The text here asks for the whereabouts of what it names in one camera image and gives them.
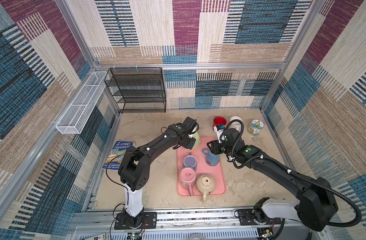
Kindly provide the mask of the light green ceramic mug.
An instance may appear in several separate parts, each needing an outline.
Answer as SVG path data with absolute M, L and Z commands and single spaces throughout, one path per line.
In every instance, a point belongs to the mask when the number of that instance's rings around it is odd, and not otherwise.
M 192 138 L 195 139 L 195 143 L 194 143 L 193 149 L 196 149 L 201 144 L 201 138 L 199 136 L 199 133 L 198 132 L 194 133 L 193 136 L 192 136 Z

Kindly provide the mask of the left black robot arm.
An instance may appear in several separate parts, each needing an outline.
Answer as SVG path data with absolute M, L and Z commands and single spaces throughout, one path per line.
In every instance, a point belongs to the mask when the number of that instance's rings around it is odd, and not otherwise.
M 137 148 L 131 146 L 126 151 L 118 174 L 126 194 L 124 217 L 132 225 L 138 226 L 143 219 L 142 188 L 149 179 L 153 161 L 170 148 L 191 150 L 196 142 L 193 134 L 198 130 L 197 121 L 187 117 L 182 123 L 168 126 L 151 142 Z

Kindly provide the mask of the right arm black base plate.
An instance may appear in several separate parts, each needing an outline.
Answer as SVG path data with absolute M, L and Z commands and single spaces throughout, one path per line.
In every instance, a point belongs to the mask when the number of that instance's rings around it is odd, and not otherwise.
M 234 216 L 239 220 L 241 226 L 253 225 L 280 225 L 281 218 L 270 219 L 265 214 L 256 212 L 254 209 L 237 209 L 234 211 Z

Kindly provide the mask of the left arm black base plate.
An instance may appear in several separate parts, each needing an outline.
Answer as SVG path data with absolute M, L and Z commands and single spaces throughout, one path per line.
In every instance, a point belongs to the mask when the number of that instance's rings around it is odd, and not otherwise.
M 114 229 L 115 230 L 140 230 L 155 229 L 157 221 L 157 212 L 140 212 L 137 216 L 133 217 L 129 213 L 118 213 L 115 217 Z

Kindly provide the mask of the white ceramic mug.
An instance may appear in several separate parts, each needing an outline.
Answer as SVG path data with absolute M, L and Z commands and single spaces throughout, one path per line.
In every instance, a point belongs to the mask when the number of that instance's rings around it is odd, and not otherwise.
M 237 131 L 241 132 L 244 128 L 243 120 L 240 117 L 233 116 L 230 118 L 230 128 L 236 129 Z

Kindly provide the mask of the red ceramic mug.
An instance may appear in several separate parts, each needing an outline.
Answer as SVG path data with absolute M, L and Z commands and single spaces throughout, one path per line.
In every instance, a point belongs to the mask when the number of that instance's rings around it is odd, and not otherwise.
M 215 132 L 224 130 L 227 126 L 227 120 L 224 117 L 217 116 L 213 120 L 213 129 Z

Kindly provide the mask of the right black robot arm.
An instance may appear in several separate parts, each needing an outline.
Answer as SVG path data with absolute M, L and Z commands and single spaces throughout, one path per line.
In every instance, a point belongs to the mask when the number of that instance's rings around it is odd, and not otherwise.
M 314 231 L 322 231 L 338 211 L 338 205 L 331 193 L 330 183 L 319 177 L 300 174 L 253 145 L 245 145 L 240 132 L 235 129 L 225 131 L 222 140 L 207 143 L 214 155 L 225 154 L 233 157 L 236 168 L 247 167 L 258 171 L 287 189 L 296 201 L 261 199 L 255 207 L 266 218 L 282 218 L 302 222 Z

